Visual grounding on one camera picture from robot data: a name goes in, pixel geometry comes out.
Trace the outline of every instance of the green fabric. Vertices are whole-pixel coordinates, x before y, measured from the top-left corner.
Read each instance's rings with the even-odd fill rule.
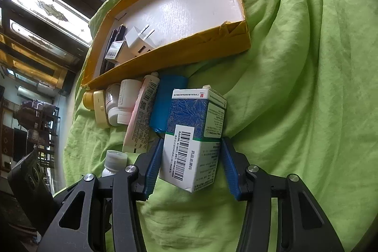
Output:
[[[92,34],[118,1],[99,9]],[[297,173],[350,251],[378,212],[378,0],[243,1],[250,50],[166,71],[190,77],[190,88],[211,84],[224,94],[223,135],[265,171]],[[100,175],[105,151],[121,150],[125,134],[123,127],[97,128],[83,93],[77,88],[64,152],[68,185],[87,172]],[[139,204],[147,250],[154,252],[235,251],[244,210],[221,164],[214,184],[199,192],[158,179]],[[272,219],[271,243],[276,210]]]

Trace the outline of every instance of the qr code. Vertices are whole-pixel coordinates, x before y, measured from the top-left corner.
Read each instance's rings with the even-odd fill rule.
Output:
[[[141,101],[141,109],[145,110],[146,109],[146,102]]]

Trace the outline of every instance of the white power adapter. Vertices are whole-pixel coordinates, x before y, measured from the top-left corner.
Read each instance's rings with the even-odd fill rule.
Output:
[[[149,38],[149,36],[154,32],[154,28],[146,35],[143,32],[149,27],[147,24],[141,31],[136,27],[131,28],[125,36],[127,46],[129,51],[135,56],[147,53],[148,51],[155,48],[154,42]]]

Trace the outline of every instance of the white bottle cap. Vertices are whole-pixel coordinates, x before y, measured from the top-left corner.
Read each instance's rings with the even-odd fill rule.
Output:
[[[118,172],[127,166],[127,154],[109,149],[106,151],[105,168]]]
[[[118,117],[117,117],[117,122],[119,124],[128,125],[130,123],[130,120],[131,120],[131,115],[132,115],[132,112],[119,111]]]
[[[120,110],[118,107],[113,107],[108,112],[108,120],[109,124],[112,126],[119,126],[120,123],[117,122],[118,114],[120,113]]]

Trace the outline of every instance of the yellow cardboard box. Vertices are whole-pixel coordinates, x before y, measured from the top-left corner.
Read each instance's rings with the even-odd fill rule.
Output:
[[[157,48],[99,76],[113,29],[149,24]],[[250,48],[242,0],[120,0],[105,16],[93,40],[81,85],[108,85],[160,69],[226,57]]]

